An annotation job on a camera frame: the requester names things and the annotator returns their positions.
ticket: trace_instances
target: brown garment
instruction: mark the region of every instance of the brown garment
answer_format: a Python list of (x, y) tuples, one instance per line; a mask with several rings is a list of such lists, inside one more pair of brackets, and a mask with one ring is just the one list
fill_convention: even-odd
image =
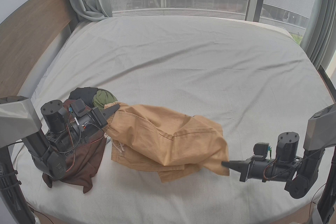
[(229, 161), (229, 152), (220, 124), (165, 107), (117, 103), (119, 110), (104, 128), (118, 148), (112, 145), (113, 161), (136, 170), (157, 171), (162, 182), (187, 176), (201, 167), (229, 175), (229, 169), (221, 165)]
[[(72, 102), (73, 100), (66, 100), (64, 103), (69, 106)], [(91, 177), (95, 176), (98, 172), (98, 168), (103, 158), (105, 144), (106, 138), (104, 137), (104, 134), (98, 130), (90, 137), (87, 145), (75, 149), (75, 163), (60, 181), (72, 185), (83, 186), (83, 193), (87, 193), (92, 188)], [(71, 167), (73, 159), (73, 153), (66, 158), (65, 162), (67, 169)], [(42, 178), (47, 186), (51, 188), (53, 181), (55, 180), (45, 173), (43, 173)]]

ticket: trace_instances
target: mattress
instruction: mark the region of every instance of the mattress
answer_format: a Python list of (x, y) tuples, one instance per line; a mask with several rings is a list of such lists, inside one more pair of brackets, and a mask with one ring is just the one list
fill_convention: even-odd
[[(76, 87), (100, 87), (128, 104), (165, 106), (220, 123), (231, 160), (247, 159), (257, 142), (275, 148), (285, 131), (300, 135), (307, 120), (332, 104), (314, 66), (287, 32), (262, 24), (193, 16), (108, 18), (83, 24), (40, 81), (32, 102), (65, 100)], [(333, 154), (327, 149), (319, 176), (301, 199), (282, 182), (218, 176), (207, 169), (162, 184), (156, 172), (111, 161), (105, 148), (93, 188), (54, 182), (24, 146), (13, 164), (22, 192), (36, 210), (68, 223), (269, 223), (310, 202), (325, 183)]]

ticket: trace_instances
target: white bed sheet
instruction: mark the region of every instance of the white bed sheet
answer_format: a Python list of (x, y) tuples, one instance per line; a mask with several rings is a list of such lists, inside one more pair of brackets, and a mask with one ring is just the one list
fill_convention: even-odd
[[(68, 39), (32, 101), (65, 100), (76, 87), (97, 86), (128, 104), (166, 106), (219, 122), (230, 159), (247, 159), (257, 142), (274, 148), (284, 131), (300, 134), (332, 104), (302, 49), (286, 33), (244, 22), (191, 16), (109, 18), (82, 25)], [(325, 183), (332, 150), (302, 199), (284, 183), (218, 176), (206, 169), (162, 184), (156, 172), (110, 160), (107, 144), (93, 188), (54, 182), (49, 189), (27, 149), (14, 148), (22, 191), (35, 209), (69, 223), (269, 223), (310, 202)]]

